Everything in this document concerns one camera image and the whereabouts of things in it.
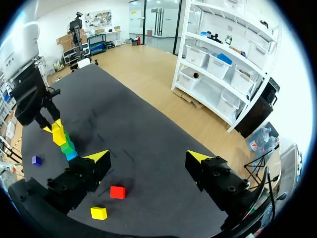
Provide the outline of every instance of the purple block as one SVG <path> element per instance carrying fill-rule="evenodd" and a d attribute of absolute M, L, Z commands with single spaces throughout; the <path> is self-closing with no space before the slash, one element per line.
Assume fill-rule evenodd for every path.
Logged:
<path fill-rule="evenodd" d="M 38 156 L 33 156 L 32 157 L 32 164 L 35 166 L 41 166 L 42 165 L 42 159 Z"/>

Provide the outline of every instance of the bulletin board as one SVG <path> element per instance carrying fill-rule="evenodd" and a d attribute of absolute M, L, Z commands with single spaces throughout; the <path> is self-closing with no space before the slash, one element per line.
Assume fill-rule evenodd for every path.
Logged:
<path fill-rule="evenodd" d="M 112 14 L 111 10 L 95 11 L 85 13 L 86 28 L 94 27 L 95 29 L 111 26 Z"/>

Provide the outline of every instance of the black tabletop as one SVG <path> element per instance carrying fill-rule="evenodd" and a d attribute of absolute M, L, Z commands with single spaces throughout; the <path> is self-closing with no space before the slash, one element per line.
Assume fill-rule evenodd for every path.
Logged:
<path fill-rule="evenodd" d="M 185 169 L 187 150 L 213 155 L 169 118 L 96 65 L 53 84 L 53 101 L 79 156 L 110 150 L 112 168 L 95 193 L 68 216 L 91 227 L 136 236 L 205 238 L 220 232 L 227 215 L 206 192 L 200 193 Z M 42 114 L 51 119 L 46 110 Z M 47 187 L 68 167 L 52 134 L 36 122 L 23 129 L 26 180 Z M 32 156 L 43 159 L 32 165 Z M 111 185 L 126 187 L 125 199 L 109 196 Z M 105 207 L 108 218 L 94 220 L 91 207 Z"/>

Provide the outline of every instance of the cardboard box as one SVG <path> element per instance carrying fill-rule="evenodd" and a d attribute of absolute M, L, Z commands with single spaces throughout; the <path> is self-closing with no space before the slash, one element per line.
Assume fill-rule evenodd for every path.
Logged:
<path fill-rule="evenodd" d="M 103 29 L 97 29 L 96 31 L 95 31 L 95 35 L 99 35 L 99 34 L 101 34 L 101 33 L 104 33 L 105 32 L 105 29 L 103 28 Z"/>
<path fill-rule="evenodd" d="M 62 36 L 56 40 L 58 45 L 63 45 L 64 52 L 68 51 L 75 47 L 74 41 L 73 41 L 73 32 L 69 32 L 67 35 Z M 84 29 L 80 29 L 80 38 L 82 44 L 87 43 L 87 36 L 85 34 Z"/>

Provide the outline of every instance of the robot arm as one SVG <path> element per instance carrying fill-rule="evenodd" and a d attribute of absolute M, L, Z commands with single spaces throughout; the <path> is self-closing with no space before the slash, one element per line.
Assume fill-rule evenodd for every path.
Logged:
<path fill-rule="evenodd" d="M 41 115 L 42 107 L 48 109 L 53 119 L 60 118 L 59 111 L 52 102 L 52 97 L 60 90 L 50 92 L 34 64 L 34 58 L 39 54 L 39 25 L 35 21 L 37 1 L 25 5 L 13 23 L 13 27 L 0 46 L 0 66 L 13 90 L 10 95 L 17 102 L 15 116 L 22 125 L 28 125 L 36 120 L 40 128 L 51 124 Z"/>

